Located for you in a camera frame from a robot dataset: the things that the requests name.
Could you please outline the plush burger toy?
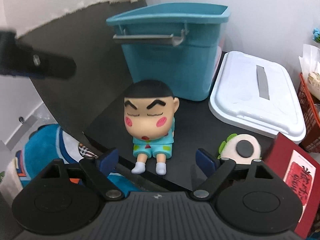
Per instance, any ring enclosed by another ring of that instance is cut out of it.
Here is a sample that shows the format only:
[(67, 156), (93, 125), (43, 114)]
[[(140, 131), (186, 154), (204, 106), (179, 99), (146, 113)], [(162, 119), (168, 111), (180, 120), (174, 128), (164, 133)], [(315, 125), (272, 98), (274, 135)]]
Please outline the plush burger toy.
[(218, 158), (229, 158), (237, 164), (251, 164), (261, 158), (261, 146), (257, 139), (249, 134), (231, 134), (219, 146)]

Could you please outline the Shin-chan figure teal pajamas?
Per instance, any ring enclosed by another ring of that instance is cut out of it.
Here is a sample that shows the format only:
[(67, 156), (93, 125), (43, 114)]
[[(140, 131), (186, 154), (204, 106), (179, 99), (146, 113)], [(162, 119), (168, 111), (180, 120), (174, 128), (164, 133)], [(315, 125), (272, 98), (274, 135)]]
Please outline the Shin-chan figure teal pajamas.
[(156, 174), (167, 173), (167, 159), (172, 156), (175, 133), (175, 113), (180, 106), (168, 85), (157, 80), (132, 84), (124, 96), (124, 124), (132, 136), (132, 174), (142, 174), (146, 162), (156, 159)]

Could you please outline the red box with label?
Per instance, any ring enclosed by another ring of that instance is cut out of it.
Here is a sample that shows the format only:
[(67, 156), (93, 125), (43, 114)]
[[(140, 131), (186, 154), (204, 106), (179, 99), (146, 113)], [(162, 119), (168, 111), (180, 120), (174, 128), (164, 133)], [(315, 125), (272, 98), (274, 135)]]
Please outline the red box with label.
[(302, 202), (303, 211), (295, 233), (306, 238), (319, 207), (319, 163), (281, 133), (264, 154), (263, 161)]

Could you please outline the white bin lid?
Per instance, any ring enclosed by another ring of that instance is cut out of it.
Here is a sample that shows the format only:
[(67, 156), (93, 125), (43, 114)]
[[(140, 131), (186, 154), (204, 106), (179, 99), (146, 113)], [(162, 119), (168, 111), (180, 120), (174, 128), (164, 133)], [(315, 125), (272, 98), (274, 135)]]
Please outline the white bin lid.
[(299, 144), (306, 136), (291, 77), (276, 62), (239, 51), (226, 53), (208, 106), (219, 120), (270, 138), (282, 133)]

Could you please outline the red plastic basket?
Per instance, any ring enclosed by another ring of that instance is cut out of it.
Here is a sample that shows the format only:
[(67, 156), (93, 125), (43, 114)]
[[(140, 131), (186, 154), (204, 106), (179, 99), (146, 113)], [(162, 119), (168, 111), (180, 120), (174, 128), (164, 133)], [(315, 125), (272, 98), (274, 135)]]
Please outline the red plastic basket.
[(299, 74), (299, 78), (297, 95), (306, 126), (306, 136), (300, 144), (308, 152), (319, 153), (319, 111), (315, 106), (319, 100), (309, 92), (302, 73)]

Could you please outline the teal plastic storage bin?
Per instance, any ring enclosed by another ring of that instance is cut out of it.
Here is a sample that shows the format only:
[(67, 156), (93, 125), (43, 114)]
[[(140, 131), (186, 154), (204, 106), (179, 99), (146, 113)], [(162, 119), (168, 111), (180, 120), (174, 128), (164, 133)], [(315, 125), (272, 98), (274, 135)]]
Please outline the teal plastic storage bin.
[(162, 3), (106, 19), (114, 28), (132, 81), (159, 80), (174, 95), (202, 101), (209, 95), (218, 48), (230, 17), (226, 5)]

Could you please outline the patterned tissue box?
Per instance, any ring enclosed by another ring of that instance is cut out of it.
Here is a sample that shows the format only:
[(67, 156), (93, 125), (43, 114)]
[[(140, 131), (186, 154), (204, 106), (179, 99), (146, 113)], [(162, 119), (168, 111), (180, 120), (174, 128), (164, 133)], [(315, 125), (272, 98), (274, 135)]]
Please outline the patterned tissue box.
[(320, 93), (320, 82), (319, 82), (319, 74), (316, 72), (310, 72), (307, 78), (307, 87), (309, 92), (319, 98)]

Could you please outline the blue green small toy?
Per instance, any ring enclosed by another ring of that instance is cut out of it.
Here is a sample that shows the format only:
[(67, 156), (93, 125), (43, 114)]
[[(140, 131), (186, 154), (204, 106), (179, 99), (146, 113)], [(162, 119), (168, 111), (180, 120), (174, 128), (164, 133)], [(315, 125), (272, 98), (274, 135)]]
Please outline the blue green small toy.
[(318, 28), (314, 28), (312, 33), (313, 33), (313, 40), (316, 43), (320, 43), (320, 30)]

